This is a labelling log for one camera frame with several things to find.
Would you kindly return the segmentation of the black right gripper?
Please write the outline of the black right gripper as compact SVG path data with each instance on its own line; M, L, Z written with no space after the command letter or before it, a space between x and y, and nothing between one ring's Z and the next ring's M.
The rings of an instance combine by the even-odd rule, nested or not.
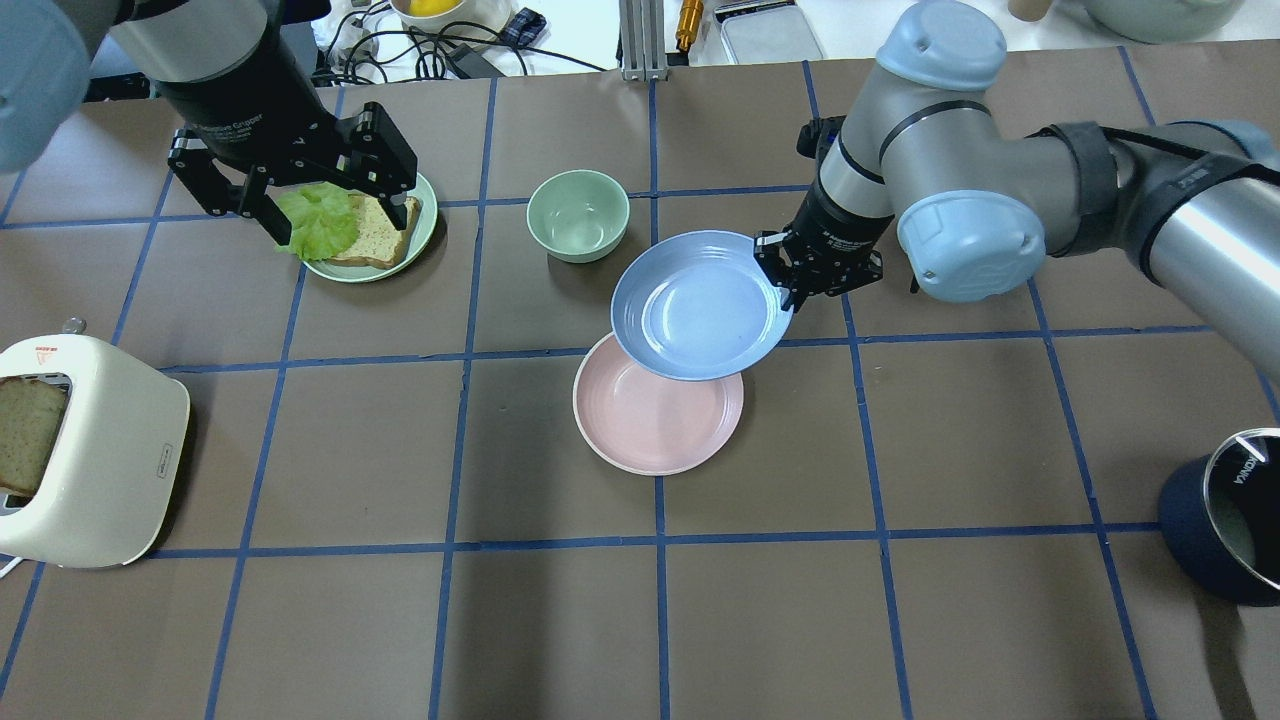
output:
M852 158L844 142L845 115L805 124L796 149L817 161L817 176L794 219L762 231L753 255L782 293L781 310L799 313L806 299L840 296L883 277L876 245L893 219L881 176Z

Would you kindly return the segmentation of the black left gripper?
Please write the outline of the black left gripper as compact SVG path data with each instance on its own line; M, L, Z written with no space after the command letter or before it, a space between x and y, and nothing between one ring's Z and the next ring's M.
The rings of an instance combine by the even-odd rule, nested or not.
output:
M210 79L166 85L166 100L186 120L168 164L209 215L256 220L288 246L291 220L268 186L328 182L376 199L398 232L410 228L419 159L408 141L379 102L346 119L329 113L278 36Z

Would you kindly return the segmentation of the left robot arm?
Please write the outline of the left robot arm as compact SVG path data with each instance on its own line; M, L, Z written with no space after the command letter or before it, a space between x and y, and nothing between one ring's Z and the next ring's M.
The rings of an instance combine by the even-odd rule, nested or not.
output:
M282 27L328 1L5 1L1 169L32 165L83 102L105 38L184 120L168 165L212 217L256 220L279 245L294 229L268 188L328 182L378 200L398 231L419 160L378 102L340 119L319 100Z

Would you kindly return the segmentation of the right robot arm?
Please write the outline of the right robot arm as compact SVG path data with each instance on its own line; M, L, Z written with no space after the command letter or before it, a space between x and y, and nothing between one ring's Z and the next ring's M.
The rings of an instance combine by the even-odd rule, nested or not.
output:
M1277 378L1277 149L1243 120L1144 129L1051 124L998 132L986 91L1006 42L959 1L897 19L849 114L806 126L818 172L795 218L754 242L781 307L877 282L896 225L914 284L977 302L1047 258L1121 249L1268 378Z

